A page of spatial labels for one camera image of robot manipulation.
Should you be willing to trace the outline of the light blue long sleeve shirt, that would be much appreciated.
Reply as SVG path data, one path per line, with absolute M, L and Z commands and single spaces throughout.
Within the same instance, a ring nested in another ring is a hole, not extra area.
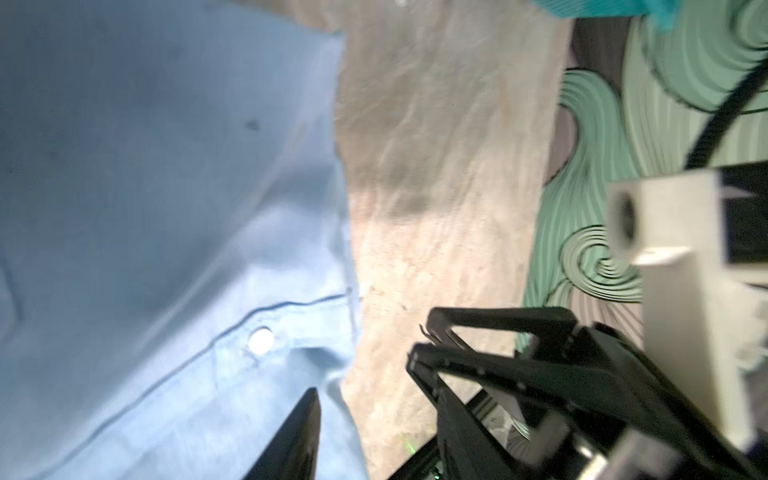
M 364 479 L 340 33 L 232 1 L 1 5 L 1 475 L 240 479 L 304 392 Z

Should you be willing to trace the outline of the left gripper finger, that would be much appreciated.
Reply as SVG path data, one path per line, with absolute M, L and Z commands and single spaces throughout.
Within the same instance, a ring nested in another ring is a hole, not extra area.
M 321 405 L 316 388 L 305 391 L 245 480 L 312 480 L 321 432 Z

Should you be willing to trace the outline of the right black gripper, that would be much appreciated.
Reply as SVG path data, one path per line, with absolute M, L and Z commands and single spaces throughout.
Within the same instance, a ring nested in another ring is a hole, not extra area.
M 619 331 L 563 307 L 434 307 L 407 371 L 437 410 L 445 479 L 764 479 L 767 434 L 726 446 Z M 455 326 L 531 334 L 521 357 L 469 351 Z M 529 427 L 503 446 L 447 379 L 477 382 Z

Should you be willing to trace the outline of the teal plastic basket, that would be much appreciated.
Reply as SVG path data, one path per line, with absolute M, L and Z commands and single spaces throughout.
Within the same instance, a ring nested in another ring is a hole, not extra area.
M 680 0 L 535 0 L 541 9 L 563 19 L 650 16 L 670 28 Z

